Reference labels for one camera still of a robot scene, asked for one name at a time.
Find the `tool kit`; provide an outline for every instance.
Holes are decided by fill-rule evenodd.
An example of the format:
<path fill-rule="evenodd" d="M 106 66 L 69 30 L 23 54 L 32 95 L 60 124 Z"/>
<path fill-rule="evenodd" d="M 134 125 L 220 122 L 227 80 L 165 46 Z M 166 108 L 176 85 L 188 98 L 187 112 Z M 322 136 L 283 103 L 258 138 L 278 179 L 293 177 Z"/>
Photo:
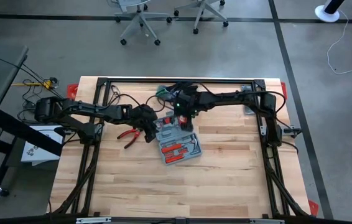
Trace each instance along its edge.
<path fill-rule="evenodd" d="M 168 116 L 154 121 L 157 126 L 159 152 L 166 165 L 200 156 L 202 149 L 197 135 L 194 132 L 183 131 L 180 128 L 179 118 L 173 112 Z"/>

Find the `gray floor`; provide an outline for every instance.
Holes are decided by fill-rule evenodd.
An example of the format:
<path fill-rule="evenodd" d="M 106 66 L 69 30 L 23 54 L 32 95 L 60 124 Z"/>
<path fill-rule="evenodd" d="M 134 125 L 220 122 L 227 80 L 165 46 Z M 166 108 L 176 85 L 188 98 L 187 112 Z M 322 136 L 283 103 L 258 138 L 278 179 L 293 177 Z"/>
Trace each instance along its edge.
<path fill-rule="evenodd" d="M 174 6 L 188 2 L 153 0 L 149 10 L 173 13 Z M 314 19 L 314 8 L 323 2 L 275 0 L 283 19 Z M 341 9 L 352 19 L 352 0 L 346 0 Z M 229 17 L 272 17 L 267 0 L 227 0 L 221 10 Z M 105 0 L 0 0 L 2 14 L 112 16 L 115 12 L 118 10 L 108 7 Z M 195 13 L 181 11 L 180 16 L 191 17 Z M 206 12 L 204 16 L 213 15 Z M 220 22 L 201 22 L 200 34 L 196 36 L 192 34 L 193 22 L 174 21 L 168 25 L 153 21 L 150 24 L 162 41 L 160 47 L 139 29 L 127 39 L 127 46 L 120 45 L 119 35 L 128 23 L 0 19 L 0 42 L 27 45 L 27 65 L 44 77 L 57 77 L 58 91 L 63 95 L 66 85 L 78 83 L 83 75 L 274 77 L 289 86 L 273 23 L 230 22 L 229 27 L 223 28 Z M 343 24 L 281 27 L 334 218 L 352 221 L 352 73 L 334 75 L 326 55 L 327 48 L 340 37 Z M 352 69 L 352 24 L 330 56 L 337 71 Z M 25 78 L 28 76 L 21 72 L 15 82 Z M 16 115 L 24 91 L 12 87 L 1 108 Z M 289 88 L 288 95 L 292 123 L 299 125 Z M 18 108 L 11 108 L 11 103 Z M 318 203 L 302 136 L 297 144 L 308 197 Z M 0 198 L 1 217 L 45 212 L 54 174 L 42 172 L 16 172 L 10 181 L 12 195 Z M 33 179 L 37 176 L 42 177 L 39 182 Z M 25 205 L 25 198 L 30 199 L 30 205 Z M 24 206 L 22 210 L 13 209 L 20 206 Z"/>

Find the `pliers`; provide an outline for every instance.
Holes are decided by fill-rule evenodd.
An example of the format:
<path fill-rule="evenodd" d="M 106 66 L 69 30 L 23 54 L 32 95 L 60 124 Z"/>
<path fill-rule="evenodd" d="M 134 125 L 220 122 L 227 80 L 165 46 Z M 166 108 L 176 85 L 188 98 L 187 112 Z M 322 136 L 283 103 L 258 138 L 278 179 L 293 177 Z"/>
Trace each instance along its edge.
<path fill-rule="evenodd" d="M 139 137 L 141 131 L 142 130 L 140 130 L 140 129 L 134 128 L 132 130 L 123 132 L 116 139 L 121 139 L 130 133 L 134 133 L 132 140 L 126 146 L 124 146 L 124 149 L 127 149 L 129 146 L 131 146 L 134 143 L 134 141 L 136 141 L 136 139 L 137 139 L 137 137 Z"/>

